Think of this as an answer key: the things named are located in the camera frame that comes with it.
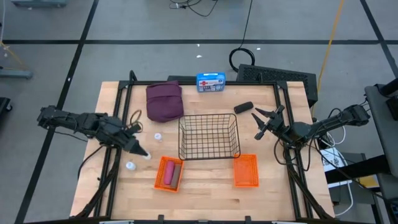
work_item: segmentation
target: black cylinder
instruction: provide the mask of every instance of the black cylinder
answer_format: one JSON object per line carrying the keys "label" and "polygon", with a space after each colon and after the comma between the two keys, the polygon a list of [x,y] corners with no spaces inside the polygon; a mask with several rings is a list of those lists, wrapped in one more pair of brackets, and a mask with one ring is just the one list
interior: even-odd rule
{"label": "black cylinder", "polygon": [[389,82],[387,85],[380,88],[380,93],[384,96],[390,95],[391,93],[398,90],[398,78],[394,79],[393,81]]}
{"label": "black cylinder", "polygon": [[253,103],[249,101],[246,103],[242,103],[241,105],[235,106],[234,111],[236,114],[239,114],[247,110],[250,110],[251,108],[253,108]]}

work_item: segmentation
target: gray floor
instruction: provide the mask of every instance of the gray floor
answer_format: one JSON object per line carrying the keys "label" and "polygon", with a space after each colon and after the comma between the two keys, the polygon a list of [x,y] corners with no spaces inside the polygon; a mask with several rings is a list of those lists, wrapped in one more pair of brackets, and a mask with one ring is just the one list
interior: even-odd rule
{"label": "gray floor", "polygon": [[[368,0],[385,39],[398,39],[398,2]],[[62,9],[16,8],[7,1],[4,39],[74,39],[83,31],[92,1],[71,0]],[[213,1],[203,0],[206,12]],[[247,39],[327,40],[339,1],[254,0]],[[189,10],[171,10],[168,0],[99,0],[88,39],[240,39],[249,1],[220,0],[210,17]],[[358,0],[345,2],[336,39],[376,40]],[[228,80],[236,73],[228,63],[237,45],[85,45],[64,109],[77,113],[95,109],[103,81],[126,79],[133,69],[139,80],[165,80],[169,75],[222,71]],[[256,65],[301,72],[320,72],[326,45],[245,45],[256,55]],[[398,57],[398,45],[389,46]],[[41,106],[57,104],[76,45],[11,45],[10,49],[34,72],[31,80],[0,79],[0,96],[12,98],[14,110],[0,129],[0,219],[13,223],[41,150],[45,130],[37,127]],[[237,54],[235,64],[249,63]],[[10,57],[0,62],[16,66]],[[334,107],[363,101],[364,87],[394,78],[380,45],[334,45],[323,76],[315,116],[325,118]],[[335,132],[336,138],[341,135]],[[26,222],[67,218],[76,188],[76,172],[85,144],[56,135],[29,207]],[[374,124],[347,128],[338,148],[382,153]],[[347,205],[336,208],[341,211]],[[369,206],[356,205],[343,220],[373,222]]]}

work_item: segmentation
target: black cable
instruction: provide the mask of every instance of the black cable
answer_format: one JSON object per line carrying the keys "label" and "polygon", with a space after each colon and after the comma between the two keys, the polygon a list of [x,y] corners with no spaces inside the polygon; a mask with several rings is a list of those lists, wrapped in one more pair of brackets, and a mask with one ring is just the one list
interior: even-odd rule
{"label": "black cable", "polygon": [[[302,169],[302,170],[304,170],[304,171],[308,171],[308,169],[309,169],[309,164],[308,164],[307,169],[304,169],[303,167],[301,167],[301,166],[299,166],[299,165],[293,163],[293,160],[297,157],[297,155],[296,155],[293,159],[291,159],[290,161],[281,162],[281,161],[279,160],[277,154],[276,154],[276,147],[277,147],[277,145],[278,145],[278,142],[280,142],[280,138],[278,138],[278,140],[275,142],[275,145],[274,145],[274,156],[275,156],[275,159],[276,159],[276,161],[277,161],[278,164],[284,165],[284,166],[285,166],[285,165],[293,165],[293,166],[298,167],[299,169]],[[289,153],[289,152],[286,152],[285,149],[284,149],[284,151],[283,151],[283,153],[282,153],[284,159],[286,160],[286,156],[284,155],[284,153]]]}
{"label": "black cable", "polygon": [[[317,145],[315,145],[315,150],[319,153],[319,155],[321,155],[321,157],[327,161],[327,158],[325,158],[325,156],[322,154],[322,152],[319,151]],[[352,177],[350,177],[349,175],[347,175],[346,173],[344,173],[343,171],[341,171],[341,169],[337,166],[335,166],[333,163],[330,163],[330,165],[332,165],[340,174],[342,174],[343,176],[345,176],[347,179],[351,180],[352,182],[355,182],[356,184],[358,184],[360,187],[362,187],[363,189],[369,191],[370,193],[372,193],[374,196],[379,197],[381,199],[383,199],[383,201],[388,202],[392,205],[398,206],[397,203],[391,202],[390,200],[388,200],[387,198],[374,193],[371,189],[367,188],[366,186],[364,186],[363,184],[359,183],[358,181],[356,181],[355,179],[353,179]]]}
{"label": "black cable", "polygon": [[361,103],[360,105],[364,105],[367,101],[368,101],[368,99],[365,98],[365,101],[363,103]]}
{"label": "black cable", "polygon": [[[170,1],[172,3],[169,4],[169,9],[186,9],[188,7],[187,5],[179,6],[179,4],[188,4],[188,3],[192,2],[193,0],[187,0],[187,1],[183,1],[183,2],[175,2],[173,0],[170,0]],[[194,5],[198,4],[199,2],[201,2],[201,0],[197,1],[194,4],[191,4],[190,6],[194,6]]]}
{"label": "black cable", "polygon": [[354,162],[354,161],[351,161],[351,160],[349,160],[349,159],[345,159],[345,158],[341,157],[340,155],[334,154],[334,153],[329,152],[329,151],[327,151],[327,150],[325,150],[325,152],[330,153],[330,154],[332,154],[332,155],[334,155],[334,156],[338,156],[341,160],[348,161],[348,162],[350,162],[350,163],[352,163],[352,164],[356,163],[356,162]]}
{"label": "black cable", "polygon": [[[132,121],[133,117],[134,117],[136,114],[138,114],[136,120],[135,120],[135,121]],[[142,114],[142,110],[136,110],[136,111],[130,116],[130,124],[129,124],[130,127],[133,127],[133,126],[136,125],[136,124],[138,124],[138,125],[141,127],[141,130],[138,131],[137,133],[141,133],[142,130],[144,130],[144,125],[142,125],[142,123],[138,121],[139,118],[141,117],[141,114]]]}
{"label": "black cable", "polygon": [[81,138],[79,138],[79,137],[76,137],[76,136],[74,136],[74,135],[72,135],[72,134],[68,134],[68,133],[62,133],[62,132],[59,132],[59,131],[54,131],[54,133],[57,133],[57,134],[63,134],[63,135],[66,135],[66,136],[73,137],[73,138],[75,138],[75,139],[77,139],[77,140],[81,140],[81,141],[83,141],[83,142],[87,142],[87,140],[81,139]]}
{"label": "black cable", "polygon": [[237,51],[246,52],[246,53],[250,56],[250,58],[251,58],[251,65],[254,65],[255,62],[256,62],[256,58],[255,58],[253,52],[251,52],[249,49],[244,49],[244,48],[242,48],[243,43],[244,43],[244,38],[246,37],[246,31],[247,31],[247,29],[248,29],[248,24],[249,24],[249,18],[250,18],[250,12],[251,12],[252,3],[253,3],[253,0],[250,1],[250,7],[249,7],[248,18],[246,19],[246,26],[244,27],[244,33],[243,33],[243,38],[242,38],[241,45],[240,45],[238,48],[232,50],[231,53],[229,53],[229,65],[231,66],[231,68],[232,68],[235,72],[238,72],[239,69],[236,68],[236,67],[233,65],[233,63],[232,63],[232,56],[233,56],[233,55],[235,54],[235,52],[237,52]]}
{"label": "black cable", "polygon": [[337,111],[339,112],[340,116],[341,116],[341,110],[340,110],[339,108],[333,108],[333,109],[330,111],[328,118],[331,117],[331,114],[332,114],[335,110],[337,110]]}
{"label": "black cable", "polygon": [[215,0],[215,1],[216,1],[216,2],[214,3],[213,7],[211,8],[210,12],[209,12],[207,15],[200,14],[199,12],[196,12],[195,10],[193,10],[193,9],[191,8],[191,6],[194,6],[194,5],[198,4],[199,2],[201,2],[201,0],[199,0],[196,4],[192,4],[192,5],[189,4],[189,2],[190,2],[190,1],[189,1],[189,2],[187,2],[187,6],[188,6],[188,8],[191,9],[191,11],[194,12],[195,14],[197,14],[197,15],[199,15],[199,16],[202,16],[202,17],[208,17],[208,16],[210,16],[210,14],[213,12],[213,9],[216,7],[216,5],[217,5],[217,3],[218,3],[218,0]]}
{"label": "black cable", "polygon": [[83,165],[86,163],[86,161],[87,161],[91,156],[94,156],[94,154],[96,154],[100,149],[102,149],[102,147],[104,147],[104,146],[100,146],[100,147],[97,148],[93,153],[91,153],[89,156],[87,156],[87,158],[86,158],[85,160],[83,160],[83,162],[80,164],[79,170],[78,170],[78,172],[77,172],[77,179],[79,179],[81,168],[83,168]]}

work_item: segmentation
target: pink object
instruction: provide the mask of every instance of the pink object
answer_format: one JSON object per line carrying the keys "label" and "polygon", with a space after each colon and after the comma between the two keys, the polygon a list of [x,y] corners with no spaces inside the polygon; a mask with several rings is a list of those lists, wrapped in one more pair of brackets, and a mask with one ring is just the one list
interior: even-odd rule
{"label": "pink object", "polygon": [[166,170],[163,178],[164,184],[170,185],[173,179],[173,173],[174,173],[174,162],[173,161],[167,161],[166,163]]}

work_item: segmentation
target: blue box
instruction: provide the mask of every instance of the blue box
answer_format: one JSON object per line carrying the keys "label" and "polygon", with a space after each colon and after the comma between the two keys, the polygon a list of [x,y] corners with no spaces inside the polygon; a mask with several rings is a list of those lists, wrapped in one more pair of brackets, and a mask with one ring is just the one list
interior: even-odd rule
{"label": "blue box", "polygon": [[225,86],[225,73],[199,73],[197,75],[198,92],[223,91]]}

